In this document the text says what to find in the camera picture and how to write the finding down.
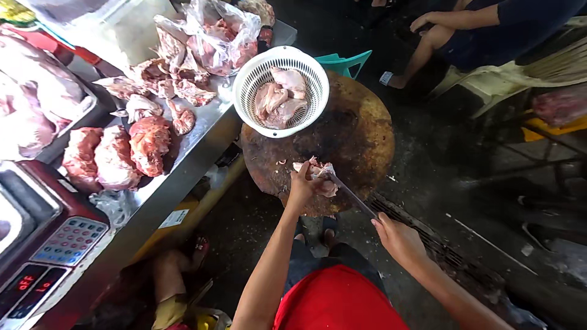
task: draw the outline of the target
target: knife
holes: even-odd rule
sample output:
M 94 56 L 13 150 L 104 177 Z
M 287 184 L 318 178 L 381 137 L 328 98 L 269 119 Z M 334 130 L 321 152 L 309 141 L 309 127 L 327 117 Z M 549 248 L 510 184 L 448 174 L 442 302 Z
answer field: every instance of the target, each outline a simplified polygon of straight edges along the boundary
M 350 199 L 353 201 L 353 204 L 356 207 L 358 207 L 361 211 L 363 211 L 363 213 L 367 214 L 369 217 L 371 217 L 371 219 L 375 219 L 375 220 L 381 222 L 381 220 L 379 220 L 379 217 L 377 216 L 377 214 L 375 212 L 373 212 L 367 205 L 365 205 L 365 203 L 363 203 L 363 201 L 359 197 L 357 197 L 357 195 L 355 195 L 355 193 L 353 193 L 344 183 L 342 183 L 342 181 L 339 178 L 337 178 L 336 175 L 334 175 L 332 173 L 326 173 L 325 178 L 328 180 L 331 180 L 341 190 L 346 192 L 350 196 Z

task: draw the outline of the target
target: chopping block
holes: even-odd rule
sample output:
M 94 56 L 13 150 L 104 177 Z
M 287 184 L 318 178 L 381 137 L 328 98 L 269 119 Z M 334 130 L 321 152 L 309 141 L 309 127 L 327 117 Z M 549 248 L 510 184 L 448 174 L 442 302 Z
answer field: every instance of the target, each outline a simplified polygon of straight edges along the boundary
M 392 162 L 395 142 L 392 120 L 383 102 L 359 82 L 327 71 L 328 104 L 320 117 L 305 129 L 281 139 L 265 137 L 247 124 L 241 141 L 245 164 L 259 189 L 287 204 L 291 189 L 292 163 L 312 156 L 330 162 L 336 176 L 365 200 L 385 178 Z M 338 191 L 326 198 L 313 196 L 302 214 L 320 217 L 353 207 Z

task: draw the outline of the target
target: white plastic basket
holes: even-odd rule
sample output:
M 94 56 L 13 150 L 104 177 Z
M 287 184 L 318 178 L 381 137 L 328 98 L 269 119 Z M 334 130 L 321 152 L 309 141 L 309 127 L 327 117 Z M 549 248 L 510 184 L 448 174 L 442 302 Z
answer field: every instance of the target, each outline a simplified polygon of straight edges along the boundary
M 286 129 L 272 129 L 263 124 L 255 114 L 255 95 L 261 85 L 273 82 L 270 67 L 296 69 L 306 80 L 308 104 L 288 121 Z M 249 60 L 238 72 L 232 86 L 234 107 L 242 121 L 267 137 L 290 136 L 313 123 L 328 102 L 330 85 L 320 63 L 301 50 L 290 46 L 279 46 Z

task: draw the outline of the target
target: plastic chair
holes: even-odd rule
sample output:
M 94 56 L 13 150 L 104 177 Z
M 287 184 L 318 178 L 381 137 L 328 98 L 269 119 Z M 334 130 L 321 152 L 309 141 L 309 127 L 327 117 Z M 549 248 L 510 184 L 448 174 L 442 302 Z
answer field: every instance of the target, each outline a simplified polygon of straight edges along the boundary
M 353 56 L 348 59 L 340 58 L 338 54 L 319 56 L 315 59 L 318 61 L 318 63 L 322 65 L 324 69 L 332 70 L 341 76 L 356 79 L 359 75 L 359 72 L 363 68 L 363 65 L 365 64 L 365 62 L 367 62 L 367 59 L 369 58 L 372 52 L 372 50 L 369 50 L 365 53 Z M 359 65 L 359 70 L 357 70 L 354 76 L 351 76 L 349 68 L 357 64 Z

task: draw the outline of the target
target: metal table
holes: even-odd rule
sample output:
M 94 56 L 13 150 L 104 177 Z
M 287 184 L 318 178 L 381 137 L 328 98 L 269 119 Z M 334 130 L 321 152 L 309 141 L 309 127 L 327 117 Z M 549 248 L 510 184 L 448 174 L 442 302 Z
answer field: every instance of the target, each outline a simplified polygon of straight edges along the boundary
M 276 21 L 273 46 L 291 45 L 296 34 L 291 26 Z M 49 297 L 21 329 L 35 325 L 43 329 L 69 329 L 95 307 L 94 302 L 116 274 L 129 264 L 240 133 L 242 121 L 232 106 L 233 81 L 234 77 L 212 76 L 210 86 L 217 90 L 218 97 L 196 109 L 196 126 L 176 147 L 170 172 L 131 193 L 136 206 L 129 222 L 118 230 L 111 229 L 60 285 L 60 293 Z

